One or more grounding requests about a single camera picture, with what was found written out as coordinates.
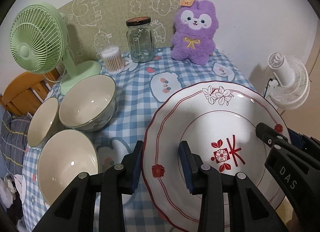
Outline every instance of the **blue checkered tablecloth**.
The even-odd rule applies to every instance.
[[[121,162],[122,157],[131,153],[137,140],[143,140],[148,124],[159,106],[177,90],[201,81],[223,80],[242,84],[254,89],[252,84],[239,72],[231,61],[217,50],[204,66],[189,60],[171,59],[170,48],[157,48],[153,62],[136,64],[130,54],[123,54],[125,70],[111,75],[117,85],[117,110],[111,121],[102,129],[86,133],[97,149],[103,170]],[[100,74],[108,74],[103,67]],[[48,97],[55,96],[61,102],[55,84]],[[40,192],[37,180],[37,163],[41,148],[27,147],[23,163],[25,199],[23,213],[27,229],[32,231],[49,208]],[[97,196],[94,231],[98,227],[100,196]],[[154,208],[142,176],[133,195],[123,195],[124,220],[128,232],[177,230],[164,220]]]

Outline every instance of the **fan base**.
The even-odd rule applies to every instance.
[[[66,93],[78,82],[83,79],[98,75],[101,71],[101,65],[96,61],[85,61],[76,66],[77,75],[74,77],[70,77],[67,73],[61,82],[61,93],[62,95],[66,95]]]

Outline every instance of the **yellow bow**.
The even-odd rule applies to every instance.
[[[184,40],[186,42],[189,42],[189,44],[186,46],[186,48],[188,47],[192,47],[193,49],[196,49],[195,48],[195,44],[200,44],[201,43],[201,40],[200,39],[191,39],[190,37],[185,37]]]

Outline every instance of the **green fan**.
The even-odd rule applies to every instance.
[[[74,64],[67,49],[67,22],[65,15],[54,6],[41,2],[23,9],[14,20],[10,33],[11,53],[23,69],[45,74],[62,59],[67,70],[61,81],[63,95],[79,81],[101,71],[101,65],[96,61]]]

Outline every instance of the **cotton swab container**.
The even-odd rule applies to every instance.
[[[118,46],[111,45],[106,47],[101,51],[100,56],[108,73],[117,74],[124,70],[124,63]]]

